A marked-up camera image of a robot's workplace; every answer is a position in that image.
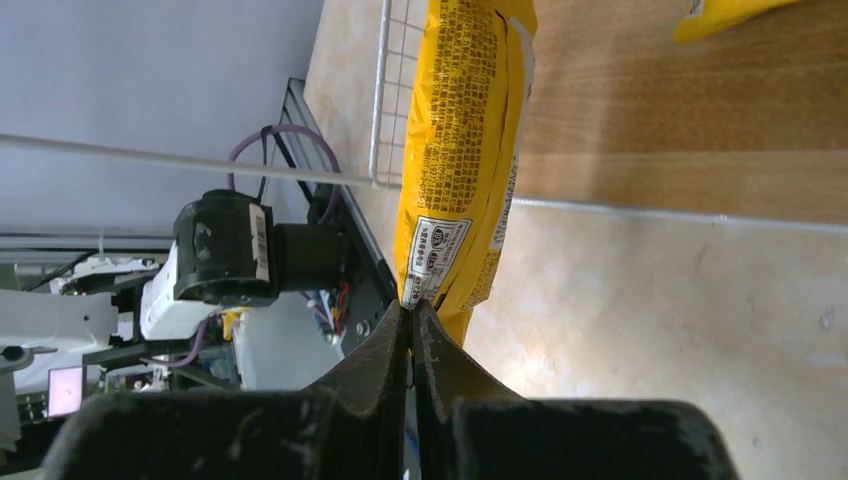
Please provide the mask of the yellow candy bag front up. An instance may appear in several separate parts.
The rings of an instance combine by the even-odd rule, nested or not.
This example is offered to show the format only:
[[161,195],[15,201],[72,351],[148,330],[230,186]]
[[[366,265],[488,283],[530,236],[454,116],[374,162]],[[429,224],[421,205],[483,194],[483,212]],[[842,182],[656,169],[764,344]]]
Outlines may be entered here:
[[798,3],[799,0],[693,0],[672,34],[676,44],[685,45],[767,11]]

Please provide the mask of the yellow candy bag up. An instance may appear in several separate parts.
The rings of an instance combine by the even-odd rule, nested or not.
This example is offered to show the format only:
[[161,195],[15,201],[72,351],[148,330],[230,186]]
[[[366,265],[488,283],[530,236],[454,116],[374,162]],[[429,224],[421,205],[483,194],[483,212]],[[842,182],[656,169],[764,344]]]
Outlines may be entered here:
[[501,259],[535,72],[530,1],[432,1],[407,128],[394,238],[398,297],[465,339]]
[[767,11],[798,3],[799,0],[693,0],[672,34],[676,44],[685,45]]

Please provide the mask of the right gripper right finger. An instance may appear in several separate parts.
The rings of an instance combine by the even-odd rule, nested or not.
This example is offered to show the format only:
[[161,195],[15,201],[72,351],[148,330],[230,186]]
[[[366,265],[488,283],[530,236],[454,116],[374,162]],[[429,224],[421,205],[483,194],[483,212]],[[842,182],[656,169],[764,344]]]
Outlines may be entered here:
[[410,313],[425,479],[736,479],[724,439],[671,400],[528,399],[449,338],[426,301]]

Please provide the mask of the yellow candy bag back up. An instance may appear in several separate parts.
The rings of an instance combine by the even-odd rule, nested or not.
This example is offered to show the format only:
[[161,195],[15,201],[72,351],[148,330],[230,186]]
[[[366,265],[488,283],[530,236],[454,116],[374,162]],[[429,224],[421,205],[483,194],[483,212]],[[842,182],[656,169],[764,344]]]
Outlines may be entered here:
[[465,339],[501,259],[535,72],[530,1],[432,1],[407,128],[394,238],[398,297]]

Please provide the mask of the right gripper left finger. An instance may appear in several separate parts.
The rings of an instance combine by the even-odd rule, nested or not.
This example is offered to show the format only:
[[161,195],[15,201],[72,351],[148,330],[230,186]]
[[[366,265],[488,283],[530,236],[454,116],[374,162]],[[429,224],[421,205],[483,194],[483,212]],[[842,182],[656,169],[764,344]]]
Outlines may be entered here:
[[58,432],[45,479],[399,479],[409,314],[298,391],[121,393]]

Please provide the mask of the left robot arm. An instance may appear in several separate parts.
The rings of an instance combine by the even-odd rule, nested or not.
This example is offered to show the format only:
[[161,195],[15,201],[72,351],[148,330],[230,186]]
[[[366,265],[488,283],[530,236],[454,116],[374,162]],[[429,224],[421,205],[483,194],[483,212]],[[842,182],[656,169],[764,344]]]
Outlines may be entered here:
[[85,365],[182,367],[215,320],[272,305],[283,292],[341,285],[349,243],[333,225],[276,224],[253,197],[213,190],[185,206],[163,266],[82,295],[1,292],[1,370],[35,355]]

